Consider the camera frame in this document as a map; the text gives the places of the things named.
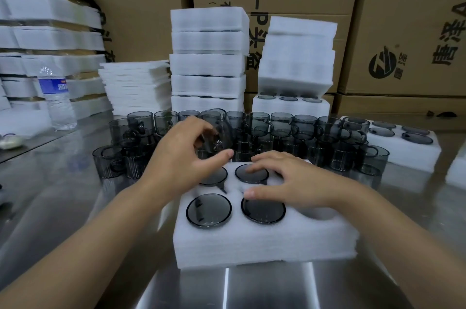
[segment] black circular logo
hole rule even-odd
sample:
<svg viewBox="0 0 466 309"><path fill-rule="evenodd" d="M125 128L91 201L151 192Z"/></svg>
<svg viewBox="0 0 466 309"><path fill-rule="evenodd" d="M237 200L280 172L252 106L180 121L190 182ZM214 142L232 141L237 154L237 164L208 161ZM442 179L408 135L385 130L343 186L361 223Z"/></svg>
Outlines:
<svg viewBox="0 0 466 309"><path fill-rule="evenodd" d="M393 73L396 65L397 57L387 47L384 47L383 51L374 55L370 60L369 73L374 78L385 78Z"/></svg>

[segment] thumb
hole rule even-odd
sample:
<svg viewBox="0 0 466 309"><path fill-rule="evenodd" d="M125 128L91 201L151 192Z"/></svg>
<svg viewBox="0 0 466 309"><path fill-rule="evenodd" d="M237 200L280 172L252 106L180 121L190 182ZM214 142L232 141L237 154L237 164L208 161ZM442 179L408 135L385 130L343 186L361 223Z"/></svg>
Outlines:
<svg viewBox="0 0 466 309"><path fill-rule="evenodd" d="M233 157L233 154L233 150L223 150L210 158L195 161L196 168L199 174L202 174L204 177L209 176L218 168L227 164Z"/></svg>
<svg viewBox="0 0 466 309"><path fill-rule="evenodd" d="M286 200L286 186L271 185L271 186L255 186L247 189L244 192L244 198L247 200L271 200L285 202Z"/></svg>

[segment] fingernail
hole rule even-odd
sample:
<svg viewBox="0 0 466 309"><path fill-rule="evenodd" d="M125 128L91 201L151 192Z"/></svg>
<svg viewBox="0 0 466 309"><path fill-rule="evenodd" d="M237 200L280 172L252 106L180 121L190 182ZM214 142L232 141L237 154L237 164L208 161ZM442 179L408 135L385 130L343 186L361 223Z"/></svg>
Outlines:
<svg viewBox="0 0 466 309"><path fill-rule="evenodd" d="M255 197L254 190L249 189L244 192L245 199L254 200L254 197Z"/></svg>

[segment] forearm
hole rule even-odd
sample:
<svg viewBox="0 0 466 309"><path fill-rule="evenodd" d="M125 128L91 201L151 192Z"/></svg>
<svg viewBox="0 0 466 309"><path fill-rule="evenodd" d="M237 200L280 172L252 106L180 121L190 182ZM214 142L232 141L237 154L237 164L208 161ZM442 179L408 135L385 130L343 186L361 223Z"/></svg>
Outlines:
<svg viewBox="0 0 466 309"><path fill-rule="evenodd" d="M351 184L341 213L416 308L466 308L466 265L372 189Z"/></svg>
<svg viewBox="0 0 466 309"><path fill-rule="evenodd" d="M152 216L164 206L138 184L123 190L0 293L0 307L93 308Z"/></svg>

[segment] hand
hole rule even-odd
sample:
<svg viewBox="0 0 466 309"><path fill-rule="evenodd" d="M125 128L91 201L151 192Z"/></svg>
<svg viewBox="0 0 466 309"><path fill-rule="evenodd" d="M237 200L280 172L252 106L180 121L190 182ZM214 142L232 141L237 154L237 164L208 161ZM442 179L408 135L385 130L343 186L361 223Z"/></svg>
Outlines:
<svg viewBox="0 0 466 309"><path fill-rule="evenodd" d="M271 169L280 173L285 182L282 185L252 187L244 192L244 198L248 200L274 200L295 206L337 208L349 185L359 185L286 152L261 153L252 157L252 161L255 163L247 171Z"/></svg>
<svg viewBox="0 0 466 309"><path fill-rule="evenodd" d="M195 148L202 145L199 136L212 129L211 124L196 117L177 123L158 143L137 184L156 192L165 205L225 165L233 157L233 150L224 150L205 160L196 156Z"/></svg>

